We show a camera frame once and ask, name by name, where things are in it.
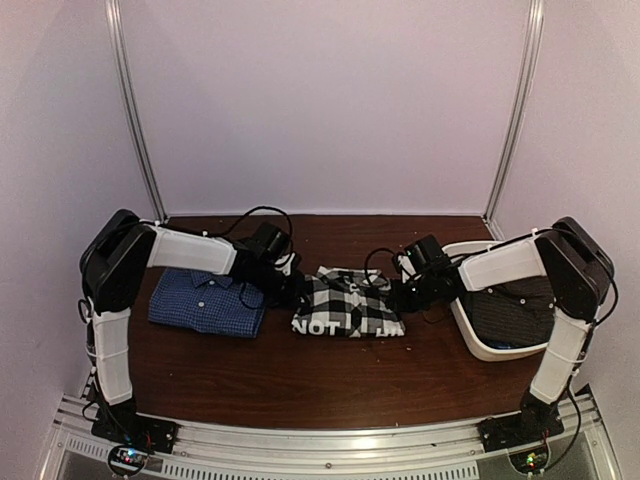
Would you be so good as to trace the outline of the blue shirt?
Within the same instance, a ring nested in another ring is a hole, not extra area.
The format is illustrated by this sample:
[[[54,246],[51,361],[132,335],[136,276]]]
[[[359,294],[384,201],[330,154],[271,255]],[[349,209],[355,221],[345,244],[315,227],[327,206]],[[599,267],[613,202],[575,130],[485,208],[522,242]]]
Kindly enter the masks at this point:
[[[266,311],[263,293],[229,276],[168,268],[149,301],[148,320],[202,334],[253,339]]]

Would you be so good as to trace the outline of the black white checked shirt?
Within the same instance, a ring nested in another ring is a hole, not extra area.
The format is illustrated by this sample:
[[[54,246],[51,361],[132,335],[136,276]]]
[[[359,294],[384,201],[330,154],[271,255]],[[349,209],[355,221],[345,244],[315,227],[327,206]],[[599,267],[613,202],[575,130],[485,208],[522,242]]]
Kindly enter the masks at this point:
[[[378,269],[320,266],[304,277],[292,331],[342,338],[402,337],[405,324],[385,303],[390,291]]]

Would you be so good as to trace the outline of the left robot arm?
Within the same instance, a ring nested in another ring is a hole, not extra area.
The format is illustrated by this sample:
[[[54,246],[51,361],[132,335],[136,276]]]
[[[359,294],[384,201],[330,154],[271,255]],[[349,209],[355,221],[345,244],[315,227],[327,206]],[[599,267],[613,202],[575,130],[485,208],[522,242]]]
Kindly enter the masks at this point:
[[[79,262],[87,327],[86,351],[96,374],[100,417],[123,444],[144,433],[129,377],[128,330],[143,277],[165,270],[149,303],[149,319],[203,334],[256,337],[268,307],[290,306],[304,276],[293,230],[262,223],[249,237],[196,233],[121,209]]]

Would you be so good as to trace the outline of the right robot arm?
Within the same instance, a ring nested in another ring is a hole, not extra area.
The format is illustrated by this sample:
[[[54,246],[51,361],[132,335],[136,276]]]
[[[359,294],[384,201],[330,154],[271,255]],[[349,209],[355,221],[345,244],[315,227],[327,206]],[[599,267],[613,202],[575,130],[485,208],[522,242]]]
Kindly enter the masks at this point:
[[[574,218],[563,217],[549,228],[465,253],[429,235],[394,263],[400,276],[392,280],[386,304],[397,312],[426,310],[436,301],[453,302],[516,281],[548,280],[553,327],[512,423],[519,440],[535,440],[550,426],[603,321],[600,307],[616,289],[608,255]]]

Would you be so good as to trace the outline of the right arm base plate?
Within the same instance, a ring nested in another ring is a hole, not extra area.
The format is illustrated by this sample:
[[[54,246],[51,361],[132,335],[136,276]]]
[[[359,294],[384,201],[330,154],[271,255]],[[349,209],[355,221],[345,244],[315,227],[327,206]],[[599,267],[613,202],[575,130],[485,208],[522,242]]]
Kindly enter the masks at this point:
[[[557,415],[538,422],[535,418],[529,418],[521,412],[486,418],[478,424],[477,428],[485,452],[542,443],[549,437],[560,435],[565,431]]]

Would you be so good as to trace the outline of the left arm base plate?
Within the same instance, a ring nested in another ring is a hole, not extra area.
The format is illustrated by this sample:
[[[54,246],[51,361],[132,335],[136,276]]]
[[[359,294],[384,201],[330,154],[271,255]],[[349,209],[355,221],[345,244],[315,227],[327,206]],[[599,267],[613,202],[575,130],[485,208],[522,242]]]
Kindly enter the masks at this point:
[[[173,452],[176,422],[134,415],[117,416],[99,411],[91,427],[93,436],[151,453]]]

